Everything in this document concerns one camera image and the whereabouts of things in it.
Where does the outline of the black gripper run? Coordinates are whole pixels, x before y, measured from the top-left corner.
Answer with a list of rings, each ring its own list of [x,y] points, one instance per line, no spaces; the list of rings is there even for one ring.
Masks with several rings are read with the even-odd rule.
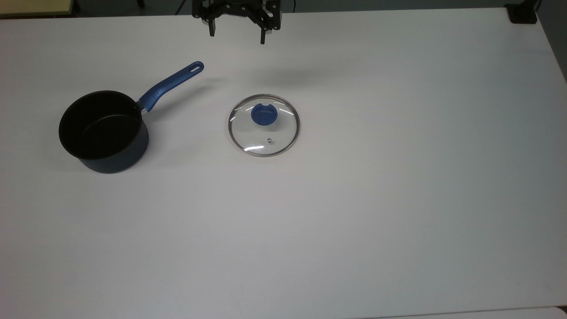
[[[194,0],[193,18],[207,26],[209,35],[215,36],[215,20],[222,15],[256,17],[261,28],[260,43],[265,44],[267,34],[281,29],[281,2],[279,0]]]

